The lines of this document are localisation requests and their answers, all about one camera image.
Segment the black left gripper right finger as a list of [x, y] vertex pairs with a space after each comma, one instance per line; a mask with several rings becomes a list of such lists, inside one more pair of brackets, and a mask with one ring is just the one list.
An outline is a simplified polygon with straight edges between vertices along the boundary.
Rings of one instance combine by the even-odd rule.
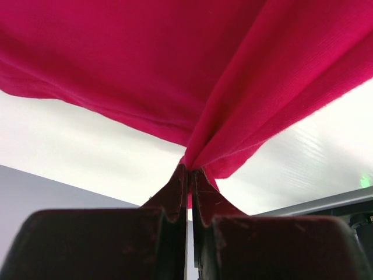
[[353, 231], [332, 216], [249, 216], [191, 174], [200, 279], [371, 279]]

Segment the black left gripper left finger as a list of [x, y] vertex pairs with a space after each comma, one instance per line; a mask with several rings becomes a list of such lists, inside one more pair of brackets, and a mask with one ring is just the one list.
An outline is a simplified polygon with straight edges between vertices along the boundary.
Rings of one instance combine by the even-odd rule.
[[138, 208], [50, 209], [30, 215], [2, 279], [185, 279], [187, 170]]

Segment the red t shirt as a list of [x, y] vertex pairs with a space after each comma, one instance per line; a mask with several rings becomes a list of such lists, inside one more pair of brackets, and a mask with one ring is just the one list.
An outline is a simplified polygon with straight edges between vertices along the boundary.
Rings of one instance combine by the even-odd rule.
[[260, 213], [372, 181], [371, 1], [2, 1], [1, 164]]

